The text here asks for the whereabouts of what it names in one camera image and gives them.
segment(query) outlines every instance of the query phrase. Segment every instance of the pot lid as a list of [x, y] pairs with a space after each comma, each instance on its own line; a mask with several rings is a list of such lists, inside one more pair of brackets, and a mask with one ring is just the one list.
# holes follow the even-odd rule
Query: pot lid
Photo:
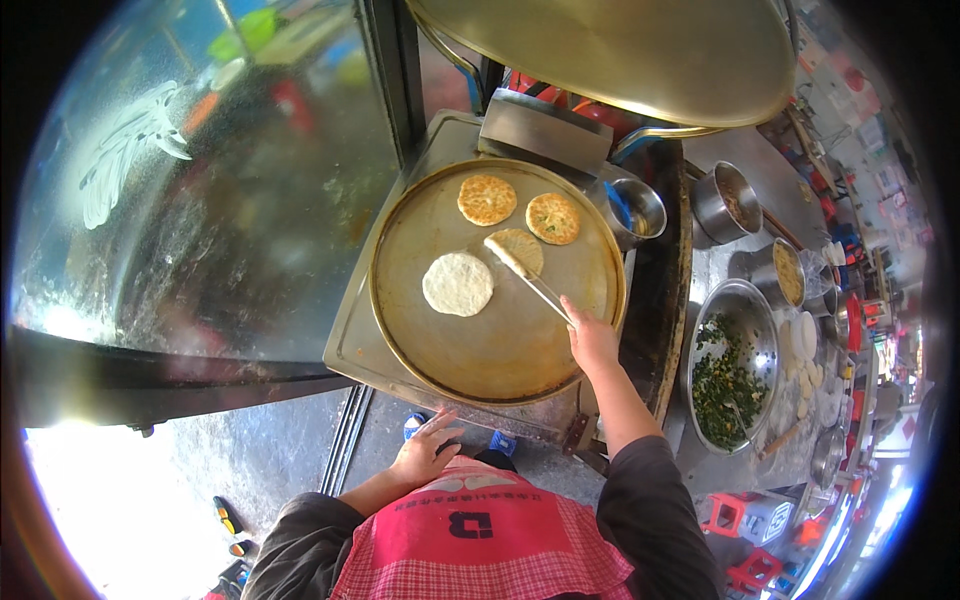
[[770, 0], [408, 0], [427, 25], [526, 75], [666, 121], [739, 127], [793, 91]]

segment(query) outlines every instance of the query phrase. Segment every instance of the person's left hand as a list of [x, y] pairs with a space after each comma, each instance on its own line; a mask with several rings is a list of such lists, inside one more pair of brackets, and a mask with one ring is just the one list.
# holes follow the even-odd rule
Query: person's left hand
[[453, 444], [440, 454], [437, 449], [447, 441], [464, 434], [463, 427], [446, 429], [457, 418], [457, 411], [442, 409], [437, 415], [420, 426], [400, 448], [388, 471], [397, 482], [418, 488], [436, 479], [444, 467], [460, 451], [460, 444]]

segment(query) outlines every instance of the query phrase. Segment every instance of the raw dough pancake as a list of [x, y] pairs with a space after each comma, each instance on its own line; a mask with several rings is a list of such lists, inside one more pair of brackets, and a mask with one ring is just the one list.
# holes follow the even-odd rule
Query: raw dough pancake
[[466, 252], [444, 254], [423, 276], [423, 297], [447, 315], [472, 317], [490, 301], [493, 276], [482, 260]]
[[569, 244], [580, 233], [580, 213], [560, 194], [541, 194], [527, 205], [527, 227], [548, 244]]
[[543, 272], [543, 248], [536, 237], [523, 229], [502, 229], [491, 233], [487, 239], [495, 240], [536, 276]]
[[457, 207], [475, 225], [496, 225], [514, 213], [514, 187], [499, 177], [474, 175], [460, 186]]

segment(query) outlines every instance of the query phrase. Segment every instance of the dark sleeve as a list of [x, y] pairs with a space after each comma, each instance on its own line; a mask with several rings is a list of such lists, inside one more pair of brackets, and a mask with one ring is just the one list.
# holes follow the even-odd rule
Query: dark sleeve
[[640, 597], [722, 597], [720, 571], [664, 438], [640, 438], [613, 458], [597, 524], [636, 569]]
[[350, 506], [328, 495], [295, 496], [261, 544], [243, 599], [326, 598], [334, 571], [352, 546], [353, 530], [363, 521]]

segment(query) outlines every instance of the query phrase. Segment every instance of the metal tongs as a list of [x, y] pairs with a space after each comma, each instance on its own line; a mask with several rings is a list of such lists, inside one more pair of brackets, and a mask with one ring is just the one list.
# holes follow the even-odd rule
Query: metal tongs
[[537, 292], [537, 295], [543, 298], [543, 301], [550, 305], [557, 314], [564, 318], [564, 321], [570, 324], [570, 326], [575, 326], [569, 317], [566, 316], [564, 310], [560, 307], [560, 297], [556, 292], [550, 289], [546, 283], [543, 283], [543, 280], [540, 279], [537, 274], [533, 271], [527, 269], [523, 266], [516, 256], [513, 256], [506, 248], [501, 246], [496, 240], [487, 238], [483, 241], [483, 245], [489, 248], [496, 257], [499, 258], [503, 264], [510, 267], [510, 270], [520, 276], [523, 279], [524, 283], [530, 286], [530, 289]]

